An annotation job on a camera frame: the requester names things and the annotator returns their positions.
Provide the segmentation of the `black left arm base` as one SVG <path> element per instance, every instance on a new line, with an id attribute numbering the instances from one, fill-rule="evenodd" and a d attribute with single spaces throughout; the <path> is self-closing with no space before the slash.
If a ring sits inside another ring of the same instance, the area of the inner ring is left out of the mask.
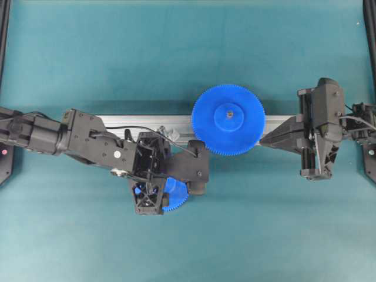
<path id="1" fill-rule="evenodd" d="M 4 184 L 12 174 L 14 147 L 1 143 L 0 152 L 0 184 Z"/>

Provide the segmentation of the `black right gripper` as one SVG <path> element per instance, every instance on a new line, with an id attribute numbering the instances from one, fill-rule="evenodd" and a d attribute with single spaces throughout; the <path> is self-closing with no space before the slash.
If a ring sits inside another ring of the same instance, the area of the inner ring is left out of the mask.
<path id="1" fill-rule="evenodd" d="M 301 153 L 300 175 L 308 180 L 332 177 L 332 168 L 341 143 L 339 121 L 327 119 L 327 95 L 319 88 L 298 91 L 300 115 L 293 116 L 260 139 L 272 149 Z"/>

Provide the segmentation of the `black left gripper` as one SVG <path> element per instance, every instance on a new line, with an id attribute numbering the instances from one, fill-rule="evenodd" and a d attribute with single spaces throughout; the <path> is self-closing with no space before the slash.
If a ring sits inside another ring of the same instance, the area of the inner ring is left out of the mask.
<path id="1" fill-rule="evenodd" d="M 120 175 L 164 174 L 165 160 L 172 156 L 170 143 L 152 132 L 140 132 L 137 144 L 106 130 L 101 118 L 71 109 L 64 113 L 60 152 L 86 165 L 117 170 Z M 167 179 L 129 179 L 135 212 L 142 216 L 163 215 L 169 205 Z"/>

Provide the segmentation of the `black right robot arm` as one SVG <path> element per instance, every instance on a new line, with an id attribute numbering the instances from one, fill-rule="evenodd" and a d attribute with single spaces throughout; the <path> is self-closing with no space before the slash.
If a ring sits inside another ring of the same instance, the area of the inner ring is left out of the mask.
<path id="1" fill-rule="evenodd" d="M 260 139 L 272 149 L 296 153 L 301 157 L 301 177 L 327 180 L 340 144 L 350 139 L 362 148 L 366 176 L 375 180 L 375 105 L 354 104 L 346 113 L 344 92 L 334 88 L 298 91 L 300 112 Z"/>

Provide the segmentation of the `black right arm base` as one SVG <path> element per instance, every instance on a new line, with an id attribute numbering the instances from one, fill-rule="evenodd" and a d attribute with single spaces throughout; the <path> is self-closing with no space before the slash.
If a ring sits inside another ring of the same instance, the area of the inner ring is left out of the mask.
<path id="1" fill-rule="evenodd" d="M 375 143 L 362 146 L 363 164 L 366 176 L 376 182 L 376 148 Z"/>

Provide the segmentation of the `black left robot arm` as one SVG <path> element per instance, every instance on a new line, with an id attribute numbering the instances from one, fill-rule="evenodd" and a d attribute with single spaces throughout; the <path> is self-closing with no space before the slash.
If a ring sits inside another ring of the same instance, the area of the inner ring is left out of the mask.
<path id="1" fill-rule="evenodd" d="M 169 205 L 162 161 L 171 151 L 158 133 L 141 132 L 133 139 L 126 129 L 120 138 L 101 118 L 76 109 L 66 111 L 58 122 L 40 112 L 1 108 L 1 142 L 46 155 L 65 154 L 127 178 L 137 214 L 163 214 Z"/>

